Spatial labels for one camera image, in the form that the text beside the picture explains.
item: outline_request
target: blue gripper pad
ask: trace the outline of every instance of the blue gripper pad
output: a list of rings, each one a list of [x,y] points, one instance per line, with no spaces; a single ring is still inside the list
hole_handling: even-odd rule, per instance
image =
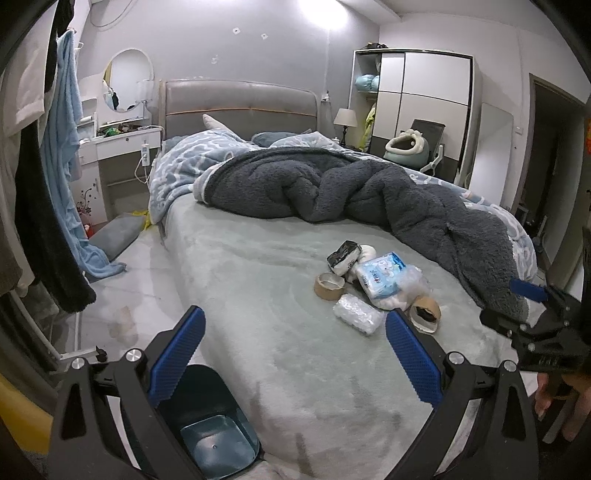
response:
[[[189,360],[191,360],[204,335],[205,313],[202,309],[196,307],[189,313],[152,367],[148,398],[154,408],[161,401],[168,400],[173,395]]]
[[[526,299],[536,301],[538,303],[544,303],[548,300],[548,293],[544,287],[534,285],[533,283],[512,278],[509,282],[509,288],[516,295],[521,295]]]
[[[414,332],[395,310],[386,318],[386,337],[421,401],[433,408],[443,400],[441,372]]]

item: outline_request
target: human hand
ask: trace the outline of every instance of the human hand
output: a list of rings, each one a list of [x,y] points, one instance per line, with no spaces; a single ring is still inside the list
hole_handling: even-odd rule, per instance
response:
[[[562,435],[572,442],[591,412],[591,375],[564,374],[564,383],[579,392],[579,398],[569,419],[562,426]],[[535,412],[541,417],[552,405],[552,397],[546,391],[548,374],[538,373],[538,390],[535,392]]]

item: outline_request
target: metal screw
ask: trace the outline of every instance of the metal screw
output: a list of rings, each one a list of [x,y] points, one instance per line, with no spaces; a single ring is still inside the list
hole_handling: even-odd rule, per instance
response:
[[[503,367],[505,367],[505,370],[507,370],[508,372],[514,372],[515,370],[517,370],[517,365],[515,364],[515,362],[512,362],[511,360],[506,360],[505,362],[503,362]]]
[[[142,358],[142,350],[134,348],[125,354],[125,358],[129,362],[137,362],[140,358]]]
[[[454,365],[461,365],[464,363],[464,356],[458,352],[452,352],[448,355],[449,361]]]
[[[84,360],[81,356],[79,356],[78,358],[75,358],[74,361],[72,362],[72,368],[74,370],[79,370],[80,368],[82,368],[84,366],[85,363],[86,363],[86,360]]]

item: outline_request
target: vanity table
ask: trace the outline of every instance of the vanity table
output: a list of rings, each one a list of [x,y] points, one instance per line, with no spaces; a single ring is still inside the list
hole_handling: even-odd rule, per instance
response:
[[[161,129],[96,136],[103,125],[150,124],[147,102],[152,99],[154,72],[141,50],[120,51],[102,73],[81,79],[79,86],[85,115],[78,129],[82,176],[70,189],[84,221],[96,230],[121,213],[147,209],[150,194],[138,163],[143,145],[148,145],[150,158],[155,157]]]

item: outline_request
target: upholstered headboard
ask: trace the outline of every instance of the upholstered headboard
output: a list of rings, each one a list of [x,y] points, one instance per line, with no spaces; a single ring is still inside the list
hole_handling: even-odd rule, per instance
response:
[[[230,80],[160,82],[159,121],[166,138],[205,130],[204,113],[250,140],[259,132],[316,130],[318,104],[312,92],[267,83]]]

